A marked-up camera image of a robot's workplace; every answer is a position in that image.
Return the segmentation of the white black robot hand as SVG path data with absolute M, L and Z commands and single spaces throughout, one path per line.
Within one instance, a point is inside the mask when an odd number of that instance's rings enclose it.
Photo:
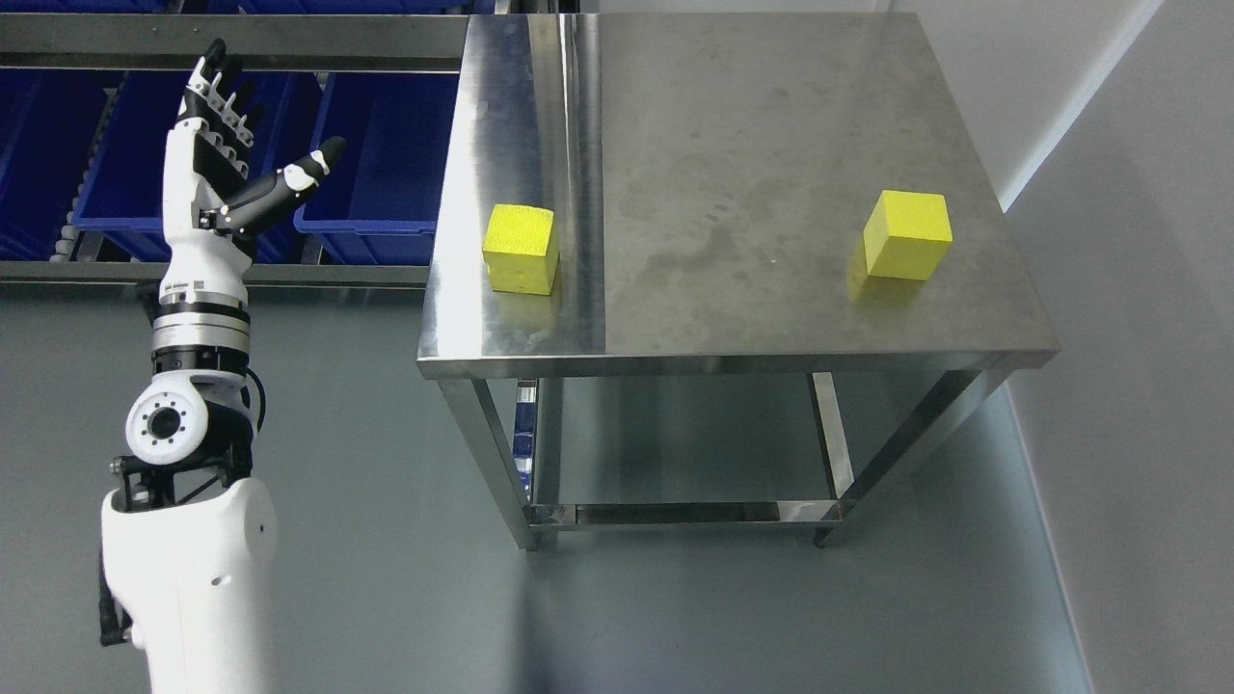
M 258 109 L 241 82 L 241 59 L 213 40 L 188 74 L 167 132 L 162 228 L 172 249 L 160 291 L 212 293 L 244 303 L 244 274 L 258 241 L 313 198 L 342 159 L 347 141 L 326 138 L 304 157 L 252 174 Z

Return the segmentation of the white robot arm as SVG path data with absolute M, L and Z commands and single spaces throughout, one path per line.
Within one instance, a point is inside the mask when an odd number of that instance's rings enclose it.
M 279 529 L 253 477 L 248 293 L 175 278 L 142 299 L 151 382 L 101 503 L 97 642 L 146 654 L 153 693 L 274 693 Z

